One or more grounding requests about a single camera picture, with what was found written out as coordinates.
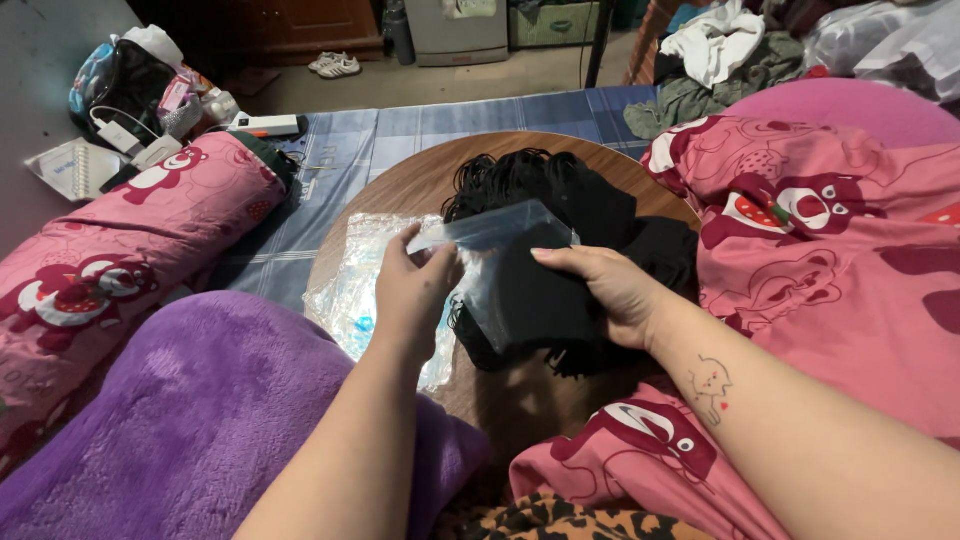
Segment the green clothing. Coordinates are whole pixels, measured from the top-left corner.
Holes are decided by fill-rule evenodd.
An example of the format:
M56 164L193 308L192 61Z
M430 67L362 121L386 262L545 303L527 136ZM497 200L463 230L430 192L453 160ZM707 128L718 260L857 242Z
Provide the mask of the green clothing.
M658 101L623 111L630 131L653 140L677 124L723 112L741 99L804 74L804 45L788 32L767 32L750 58L723 83L704 88L689 77L663 87Z

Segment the round wooden table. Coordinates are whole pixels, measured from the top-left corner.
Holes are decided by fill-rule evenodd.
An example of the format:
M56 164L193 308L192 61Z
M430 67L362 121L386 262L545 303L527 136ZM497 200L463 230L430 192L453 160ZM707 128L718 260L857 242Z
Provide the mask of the round wooden table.
M334 222L310 273L309 289L323 286L343 259L347 221L359 212L407 216L440 213L454 194L460 165L480 154L499 158L523 148L572 152L614 187L636 197L636 215L685 221L700 231L689 205L647 176L636 161L609 148L566 135L504 132L473 135L424 150L395 165L363 189ZM483 430L493 444L493 470L500 476L513 458L556 435L573 436L591 414L610 401L631 395L657 366L638 365L588 379L562 379L541 361L528 361L499 373L476 370L458 343L453 375L431 397L446 411Z

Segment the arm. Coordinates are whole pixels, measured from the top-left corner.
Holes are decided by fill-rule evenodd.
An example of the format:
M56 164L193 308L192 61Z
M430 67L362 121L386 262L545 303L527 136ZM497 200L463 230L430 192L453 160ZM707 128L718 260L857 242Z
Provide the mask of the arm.
M587 279L611 339L657 359L796 540L956 534L960 453L793 369L615 252L535 257Z
M387 248L370 347L234 540L406 536L417 380L433 355L444 301L462 275L452 245L422 269L411 262L406 244L418 230Z

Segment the purple fleece blanket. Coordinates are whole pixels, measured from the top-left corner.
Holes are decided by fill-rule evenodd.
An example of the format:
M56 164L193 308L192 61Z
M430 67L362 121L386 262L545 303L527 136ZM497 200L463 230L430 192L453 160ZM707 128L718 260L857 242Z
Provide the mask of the purple fleece blanket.
M173 303L133 337L96 400L0 484L0 537L230 538L352 365L266 300ZM426 538L489 452L481 432L426 397L417 405L410 540Z

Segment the spiral notebook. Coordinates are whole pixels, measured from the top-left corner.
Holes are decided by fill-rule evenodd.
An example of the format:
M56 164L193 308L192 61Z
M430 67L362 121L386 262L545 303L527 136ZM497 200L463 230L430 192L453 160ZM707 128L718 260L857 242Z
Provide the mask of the spiral notebook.
M82 138L25 161L27 167L72 202L92 201L127 159Z

